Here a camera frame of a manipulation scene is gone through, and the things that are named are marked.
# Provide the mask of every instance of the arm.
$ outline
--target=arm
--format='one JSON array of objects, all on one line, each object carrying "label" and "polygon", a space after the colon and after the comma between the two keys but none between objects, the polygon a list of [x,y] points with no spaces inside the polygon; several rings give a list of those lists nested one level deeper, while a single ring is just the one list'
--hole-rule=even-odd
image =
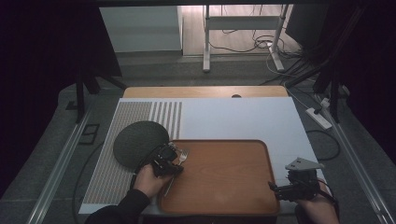
[{"label": "arm", "polygon": [[172,176],[156,177],[151,165],[144,166],[127,195],[119,205],[110,205],[92,213],[86,224],[100,223],[137,223],[140,213]]},{"label": "arm", "polygon": [[[320,189],[329,193],[326,186],[319,182]],[[338,216],[335,212],[333,204],[324,196],[318,194],[314,199],[298,200],[296,201],[310,217],[310,219],[317,224],[338,224]]]}]

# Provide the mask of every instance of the black sleeve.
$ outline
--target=black sleeve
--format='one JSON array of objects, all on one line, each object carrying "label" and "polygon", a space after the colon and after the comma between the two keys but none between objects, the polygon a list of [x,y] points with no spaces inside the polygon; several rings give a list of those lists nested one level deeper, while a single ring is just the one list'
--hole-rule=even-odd
[{"label": "black sleeve", "polygon": [[146,194],[138,189],[131,189],[119,205],[110,205],[99,209],[87,218],[85,224],[137,223],[140,213],[149,203],[150,200]]}]

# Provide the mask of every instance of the gray carpet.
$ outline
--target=gray carpet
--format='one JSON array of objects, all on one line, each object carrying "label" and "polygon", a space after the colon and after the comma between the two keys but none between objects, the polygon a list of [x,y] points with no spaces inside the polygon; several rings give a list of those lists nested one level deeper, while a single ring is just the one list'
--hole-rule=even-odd
[{"label": "gray carpet", "polygon": [[[276,77],[267,68],[266,56],[218,57],[212,59],[210,73],[202,72],[201,58],[183,58],[177,54],[119,55],[123,77],[119,80],[128,86],[218,86],[218,85],[260,85],[265,80]],[[285,67],[294,60],[284,60]],[[73,193],[78,175],[84,163],[95,148],[102,143],[109,129],[113,113],[122,90],[98,78],[102,91],[98,95],[86,92],[87,105],[92,105],[88,124],[99,124],[97,135],[82,135],[75,152],[64,173],[43,223],[74,223],[72,212]],[[278,81],[269,83],[277,85]],[[313,101],[310,80],[304,81],[291,92],[305,105],[316,106]],[[26,162],[20,174],[11,184],[0,201],[0,223],[26,223],[35,202],[43,189],[51,169],[70,133],[75,127],[76,110],[66,110],[70,101],[76,101],[75,87],[70,86],[60,92],[59,105],[48,129],[37,144],[34,153]],[[305,114],[306,108],[295,100],[300,118],[307,131],[320,127]],[[347,137],[357,150],[362,164],[373,179],[385,199],[390,211],[396,211],[396,167],[361,126],[348,109],[345,100],[339,101],[339,117]],[[308,138],[318,157],[329,156],[337,150],[333,139],[323,133],[309,133]],[[99,151],[93,154],[82,173],[76,191],[76,212],[79,209]],[[330,161],[323,161],[324,174],[335,196],[340,201],[342,223],[380,223],[375,210],[368,201],[361,184],[353,172],[343,149],[340,155]],[[79,223],[86,216],[78,216]],[[297,223],[295,217],[280,217],[277,223]]]}]

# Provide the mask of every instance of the white wall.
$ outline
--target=white wall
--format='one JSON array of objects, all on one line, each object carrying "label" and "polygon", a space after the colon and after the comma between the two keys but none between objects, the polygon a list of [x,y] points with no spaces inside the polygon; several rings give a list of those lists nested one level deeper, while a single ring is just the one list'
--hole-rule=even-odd
[{"label": "white wall", "polygon": [[101,7],[116,52],[181,50],[180,7]]}]

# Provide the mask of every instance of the hand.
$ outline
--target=hand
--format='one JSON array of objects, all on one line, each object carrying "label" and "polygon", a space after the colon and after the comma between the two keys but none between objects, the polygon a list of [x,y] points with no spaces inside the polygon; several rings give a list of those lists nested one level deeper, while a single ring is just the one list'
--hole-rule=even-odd
[{"label": "hand", "polygon": [[168,176],[155,176],[151,164],[145,165],[137,175],[134,182],[134,189],[138,189],[145,193],[149,198],[154,197],[161,188],[172,178]]},{"label": "hand", "polygon": [[[326,193],[329,193],[326,189],[326,185],[321,183],[320,189]],[[317,224],[337,224],[339,223],[335,208],[332,203],[324,196],[318,194],[314,199],[308,200],[297,200],[311,220]]]}]

